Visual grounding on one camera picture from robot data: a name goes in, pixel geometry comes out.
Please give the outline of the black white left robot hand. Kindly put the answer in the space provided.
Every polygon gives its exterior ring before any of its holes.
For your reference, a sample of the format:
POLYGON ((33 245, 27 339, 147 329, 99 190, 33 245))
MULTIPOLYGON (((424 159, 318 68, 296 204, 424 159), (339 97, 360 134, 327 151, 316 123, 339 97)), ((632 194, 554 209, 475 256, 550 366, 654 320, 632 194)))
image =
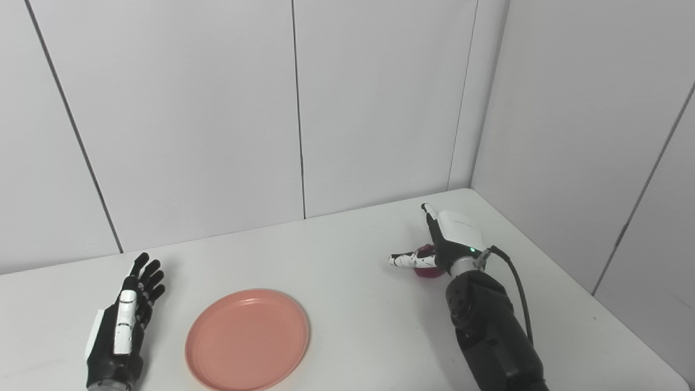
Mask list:
POLYGON ((141 253, 114 303, 99 310, 85 349, 87 390, 133 390, 144 371, 142 345, 155 302, 166 291, 161 262, 141 253))

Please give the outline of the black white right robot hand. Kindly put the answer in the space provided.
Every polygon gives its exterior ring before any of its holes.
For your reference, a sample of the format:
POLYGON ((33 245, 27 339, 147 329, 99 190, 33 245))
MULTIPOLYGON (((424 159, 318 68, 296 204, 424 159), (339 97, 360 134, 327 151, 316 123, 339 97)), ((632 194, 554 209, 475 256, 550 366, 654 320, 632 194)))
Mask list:
POLYGON ((476 221, 457 211, 437 211, 430 204, 420 205, 431 236, 431 243, 407 253, 392 254, 389 264, 415 271, 421 278, 452 277, 479 270, 484 272, 484 243, 476 221))

